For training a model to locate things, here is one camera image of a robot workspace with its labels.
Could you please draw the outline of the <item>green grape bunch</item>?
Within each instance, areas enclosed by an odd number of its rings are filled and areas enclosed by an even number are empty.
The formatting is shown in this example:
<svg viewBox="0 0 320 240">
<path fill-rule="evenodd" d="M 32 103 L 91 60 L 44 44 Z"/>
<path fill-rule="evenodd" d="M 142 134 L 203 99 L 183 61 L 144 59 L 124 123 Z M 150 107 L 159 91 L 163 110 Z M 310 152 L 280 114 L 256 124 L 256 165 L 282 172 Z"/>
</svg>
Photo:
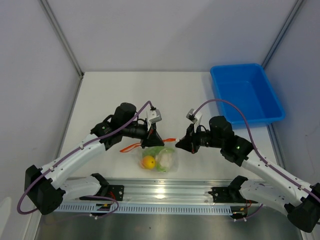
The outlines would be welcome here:
<svg viewBox="0 0 320 240">
<path fill-rule="evenodd" d="M 145 156 L 153 156 L 155 158 L 162 150 L 164 150 L 166 153 L 171 153 L 171 154 L 175 152 L 175 150 L 171 147 L 153 146 L 153 147 L 145 148 L 142 151 L 142 157 L 144 158 Z"/>
</svg>

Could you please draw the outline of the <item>clear zip bag orange zipper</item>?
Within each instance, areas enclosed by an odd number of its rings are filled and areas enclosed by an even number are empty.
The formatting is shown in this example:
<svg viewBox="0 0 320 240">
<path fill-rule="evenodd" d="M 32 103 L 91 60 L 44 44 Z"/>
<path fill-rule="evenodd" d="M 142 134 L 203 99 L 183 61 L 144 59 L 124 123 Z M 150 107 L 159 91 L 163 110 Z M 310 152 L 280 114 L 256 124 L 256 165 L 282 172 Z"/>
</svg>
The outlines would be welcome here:
<svg viewBox="0 0 320 240">
<path fill-rule="evenodd" d="M 132 157 L 139 167 L 154 173 L 176 172 L 179 167 L 176 143 L 178 138 L 164 139 L 164 146 L 142 147 L 140 142 L 131 144 L 119 152 Z"/>
</svg>

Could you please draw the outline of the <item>orange yellow mango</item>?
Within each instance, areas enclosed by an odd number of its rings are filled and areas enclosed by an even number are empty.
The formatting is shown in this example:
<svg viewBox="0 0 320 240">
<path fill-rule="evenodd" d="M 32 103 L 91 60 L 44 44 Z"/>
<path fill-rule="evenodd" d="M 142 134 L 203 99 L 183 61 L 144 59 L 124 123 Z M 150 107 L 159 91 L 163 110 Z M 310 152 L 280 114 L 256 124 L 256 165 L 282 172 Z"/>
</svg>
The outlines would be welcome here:
<svg viewBox="0 0 320 240">
<path fill-rule="evenodd" d="M 151 155 L 146 155 L 142 160 L 141 160 L 141 166 L 144 169 L 147 170 L 152 170 L 156 167 L 156 160 L 153 156 Z"/>
</svg>

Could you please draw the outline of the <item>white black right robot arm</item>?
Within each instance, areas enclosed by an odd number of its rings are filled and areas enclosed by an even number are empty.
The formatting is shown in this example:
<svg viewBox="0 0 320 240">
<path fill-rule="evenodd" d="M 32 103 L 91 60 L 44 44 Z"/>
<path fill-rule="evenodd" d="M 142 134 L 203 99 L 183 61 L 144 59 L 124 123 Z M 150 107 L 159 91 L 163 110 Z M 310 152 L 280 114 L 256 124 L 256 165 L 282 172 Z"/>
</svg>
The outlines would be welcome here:
<svg viewBox="0 0 320 240">
<path fill-rule="evenodd" d="M 224 116 L 209 120 L 209 129 L 190 124 L 176 148 L 195 154 L 200 147 L 217 148 L 229 162 L 259 176 L 268 186 L 237 176 L 228 186 L 234 202 L 253 200 L 282 214 L 298 229 L 311 233 L 320 223 L 320 185 L 311 184 L 269 161 L 256 146 L 236 135 Z"/>
</svg>

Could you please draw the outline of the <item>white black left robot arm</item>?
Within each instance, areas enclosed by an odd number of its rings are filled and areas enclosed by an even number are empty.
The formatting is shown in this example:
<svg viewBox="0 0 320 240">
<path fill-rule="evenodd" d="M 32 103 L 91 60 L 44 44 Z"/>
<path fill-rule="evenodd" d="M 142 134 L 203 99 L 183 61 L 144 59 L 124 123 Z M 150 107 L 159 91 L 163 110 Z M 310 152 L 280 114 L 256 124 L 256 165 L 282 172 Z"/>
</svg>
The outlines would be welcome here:
<svg viewBox="0 0 320 240">
<path fill-rule="evenodd" d="M 142 148 L 164 146 L 156 125 L 162 119 L 160 110 L 150 101 L 145 106 L 150 109 L 146 118 L 140 119 L 141 110 L 131 103 L 121 103 L 114 114 L 96 124 L 71 152 L 42 167 L 30 166 L 25 171 L 23 196 L 28 197 L 42 215 L 52 213 L 68 200 L 106 199 L 117 202 L 110 184 L 101 174 L 93 173 L 76 180 L 69 177 L 124 137 L 138 139 Z"/>
</svg>

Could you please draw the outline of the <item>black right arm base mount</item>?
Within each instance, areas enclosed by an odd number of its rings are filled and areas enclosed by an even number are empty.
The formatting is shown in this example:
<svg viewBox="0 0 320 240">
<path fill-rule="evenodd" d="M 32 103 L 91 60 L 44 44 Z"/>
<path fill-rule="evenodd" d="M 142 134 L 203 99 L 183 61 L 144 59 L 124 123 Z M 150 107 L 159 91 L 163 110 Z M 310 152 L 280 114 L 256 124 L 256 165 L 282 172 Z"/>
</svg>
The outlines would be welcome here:
<svg viewBox="0 0 320 240">
<path fill-rule="evenodd" d="M 257 204 L 257 201 L 245 199 L 240 194 L 242 184 L 247 181 L 248 178 L 238 175 L 228 186 L 214 186 L 207 193 L 212 196 L 214 203 L 245 204 L 251 201 L 253 204 Z"/>
</svg>

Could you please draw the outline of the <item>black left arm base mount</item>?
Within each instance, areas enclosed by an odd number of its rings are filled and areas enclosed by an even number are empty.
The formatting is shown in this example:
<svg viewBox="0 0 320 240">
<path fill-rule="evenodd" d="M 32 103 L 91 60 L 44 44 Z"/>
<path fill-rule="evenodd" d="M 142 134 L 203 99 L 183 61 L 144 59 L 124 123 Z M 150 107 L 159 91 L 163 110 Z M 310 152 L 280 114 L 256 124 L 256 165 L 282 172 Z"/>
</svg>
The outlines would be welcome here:
<svg viewBox="0 0 320 240">
<path fill-rule="evenodd" d="M 98 181 L 100 187 L 96 194 L 90 194 L 90 196 L 97 196 L 99 200 L 102 200 L 102 197 L 112 198 L 117 201 L 123 200 L 125 189 L 123 185 L 112 185 L 99 173 L 93 173 L 91 176 Z"/>
</svg>

